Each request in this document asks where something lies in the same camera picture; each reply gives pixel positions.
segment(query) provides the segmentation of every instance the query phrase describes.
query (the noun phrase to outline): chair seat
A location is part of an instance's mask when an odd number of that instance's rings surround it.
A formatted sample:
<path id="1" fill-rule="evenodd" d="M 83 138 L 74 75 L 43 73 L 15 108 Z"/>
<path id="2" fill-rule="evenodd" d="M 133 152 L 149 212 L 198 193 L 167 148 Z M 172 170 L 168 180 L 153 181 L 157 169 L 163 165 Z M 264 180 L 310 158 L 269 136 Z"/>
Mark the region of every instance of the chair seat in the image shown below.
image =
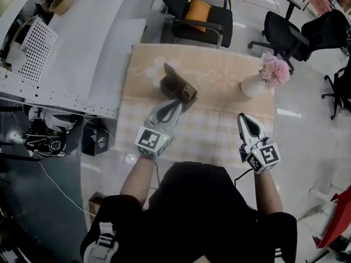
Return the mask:
<path id="1" fill-rule="evenodd" d="M 220 24 L 223 28 L 222 47 L 228 48 L 231 42 L 231 35 L 233 34 L 233 15 L 228 9 L 217 6 L 211 6 L 208 13 L 207 22 Z M 179 22 L 173 22 L 172 33 L 174 36 L 184 39 L 196 40 L 200 42 L 210 43 L 216 45 L 218 42 L 218 35 L 210 29 L 206 32 L 201 32 L 189 25 L 182 25 Z"/>
<path id="2" fill-rule="evenodd" d="M 300 32 L 294 24 L 276 13 L 268 12 L 264 20 L 264 32 L 267 41 L 278 48 L 282 48 L 284 53 L 292 47 L 295 40 L 289 31 L 290 26 Z M 305 60 L 300 48 L 295 51 L 292 57 L 298 61 Z"/>

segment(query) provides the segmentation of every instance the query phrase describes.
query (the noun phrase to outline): white vase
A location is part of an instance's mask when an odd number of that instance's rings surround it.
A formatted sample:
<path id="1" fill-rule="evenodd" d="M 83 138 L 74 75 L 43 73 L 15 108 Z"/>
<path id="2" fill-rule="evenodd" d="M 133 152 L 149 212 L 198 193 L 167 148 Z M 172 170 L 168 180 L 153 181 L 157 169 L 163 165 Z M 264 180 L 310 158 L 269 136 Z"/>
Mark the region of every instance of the white vase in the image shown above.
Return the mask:
<path id="1" fill-rule="evenodd" d="M 269 90 L 259 73 L 244 78 L 240 83 L 240 88 L 243 94 L 249 98 L 253 98 Z"/>

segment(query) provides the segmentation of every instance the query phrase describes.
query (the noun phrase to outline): pink cloth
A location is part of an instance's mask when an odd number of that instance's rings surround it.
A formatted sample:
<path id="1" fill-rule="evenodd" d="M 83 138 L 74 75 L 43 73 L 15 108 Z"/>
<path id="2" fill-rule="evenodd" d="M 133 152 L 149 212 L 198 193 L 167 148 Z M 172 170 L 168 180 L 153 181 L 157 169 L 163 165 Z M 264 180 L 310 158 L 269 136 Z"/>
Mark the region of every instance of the pink cloth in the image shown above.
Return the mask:
<path id="1" fill-rule="evenodd" d="M 330 2 L 328 0 L 308 0 L 319 15 L 330 12 Z"/>

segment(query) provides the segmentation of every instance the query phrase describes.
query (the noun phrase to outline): checkered tablecloth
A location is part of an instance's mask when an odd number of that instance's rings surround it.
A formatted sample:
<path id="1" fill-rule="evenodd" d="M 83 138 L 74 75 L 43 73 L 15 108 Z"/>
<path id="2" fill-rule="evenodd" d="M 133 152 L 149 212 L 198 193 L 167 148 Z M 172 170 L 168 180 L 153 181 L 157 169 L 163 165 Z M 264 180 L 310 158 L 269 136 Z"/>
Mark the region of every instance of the checkered tablecloth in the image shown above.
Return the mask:
<path id="1" fill-rule="evenodd" d="M 160 158 L 171 161 L 211 163 L 227 168 L 242 164 L 237 115 L 245 112 L 261 120 L 272 134 L 274 98 L 264 93 L 248 99 L 240 81 L 257 74 L 259 59 L 223 50 L 170 44 L 135 45 L 127 69 L 117 120 L 115 148 L 137 153 L 138 129 L 151 109 L 168 100 L 159 89 L 167 62 L 198 91 L 198 100 L 182 114 L 175 139 Z"/>

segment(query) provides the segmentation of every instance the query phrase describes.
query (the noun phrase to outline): orange cushion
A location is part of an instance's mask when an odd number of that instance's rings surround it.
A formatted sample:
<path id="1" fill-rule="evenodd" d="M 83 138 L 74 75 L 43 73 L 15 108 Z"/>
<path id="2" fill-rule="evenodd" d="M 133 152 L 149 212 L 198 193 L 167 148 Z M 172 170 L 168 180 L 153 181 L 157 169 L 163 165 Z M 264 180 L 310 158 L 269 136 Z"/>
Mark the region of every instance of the orange cushion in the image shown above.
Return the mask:
<path id="1" fill-rule="evenodd" d="M 198 20 L 207 21 L 208 12 L 211 6 L 201 0 L 192 0 L 190 4 L 189 11 L 185 17 L 186 20 Z M 206 28 L 201 26 L 192 25 L 193 28 L 200 30 L 202 32 L 206 31 Z"/>

